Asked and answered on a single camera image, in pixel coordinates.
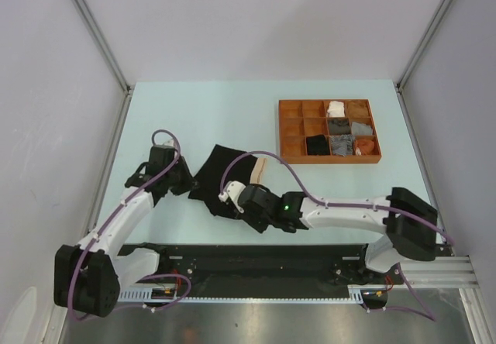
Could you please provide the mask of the black underwear beige waistband back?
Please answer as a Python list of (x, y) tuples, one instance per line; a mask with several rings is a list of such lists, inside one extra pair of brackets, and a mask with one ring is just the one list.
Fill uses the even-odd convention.
[[(244, 151), (216, 144), (208, 159), (195, 175), (198, 187), (191, 191), (188, 198), (202, 201), (214, 216), (236, 219), (236, 208), (219, 200), (220, 181), (226, 168)], [(267, 168), (267, 158), (249, 155), (238, 161), (226, 176), (225, 184), (238, 181), (244, 185), (261, 184)]]

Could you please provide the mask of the black underwear beige waistband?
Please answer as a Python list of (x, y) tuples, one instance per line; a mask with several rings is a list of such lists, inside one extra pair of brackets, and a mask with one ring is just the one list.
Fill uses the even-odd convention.
[(330, 146), (325, 135), (307, 136), (305, 138), (306, 150), (309, 156), (330, 155)]
[[(236, 208), (219, 200), (220, 181), (226, 168), (244, 151), (216, 144), (208, 159), (195, 175), (198, 187), (191, 191), (188, 198), (202, 201), (214, 216), (236, 219)], [(249, 155), (238, 161), (226, 176), (225, 184), (238, 181), (244, 185), (261, 184), (267, 168), (267, 158)]]

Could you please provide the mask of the black underwear beige waistband front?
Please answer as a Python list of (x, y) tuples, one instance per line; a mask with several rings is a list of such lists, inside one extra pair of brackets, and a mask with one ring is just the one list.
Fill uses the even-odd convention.
[(305, 138), (306, 150), (309, 156), (330, 155), (330, 146), (325, 135), (307, 136)]

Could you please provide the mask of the grey striped boxer underwear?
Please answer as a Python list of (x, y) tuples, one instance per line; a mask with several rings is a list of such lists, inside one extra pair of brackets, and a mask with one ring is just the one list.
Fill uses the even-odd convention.
[(332, 155), (346, 157), (353, 154), (355, 137), (351, 134), (330, 136), (329, 145)]

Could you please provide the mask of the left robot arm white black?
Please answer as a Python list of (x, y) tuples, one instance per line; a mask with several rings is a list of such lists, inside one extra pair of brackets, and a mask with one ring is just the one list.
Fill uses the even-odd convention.
[(127, 179), (121, 201), (104, 224), (76, 245), (62, 245), (54, 260), (55, 305), (98, 317), (108, 316), (121, 291), (150, 277), (166, 280), (173, 267), (165, 246), (139, 244), (120, 256), (131, 232), (167, 193), (194, 188), (185, 159), (173, 146), (154, 145), (148, 161)]

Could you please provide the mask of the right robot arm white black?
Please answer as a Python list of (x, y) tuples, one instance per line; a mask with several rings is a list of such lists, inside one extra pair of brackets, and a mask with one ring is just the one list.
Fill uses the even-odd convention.
[(258, 232), (272, 226), (289, 233), (343, 228), (379, 234), (379, 240), (366, 244), (357, 264), (359, 277), (367, 283), (377, 282), (403, 260), (436, 258), (438, 212), (403, 187), (393, 188), (386, 197), (335, 202), (311, 198), (302, 191), (277, 196), (260, 184), (230, 181), (219, 198)]

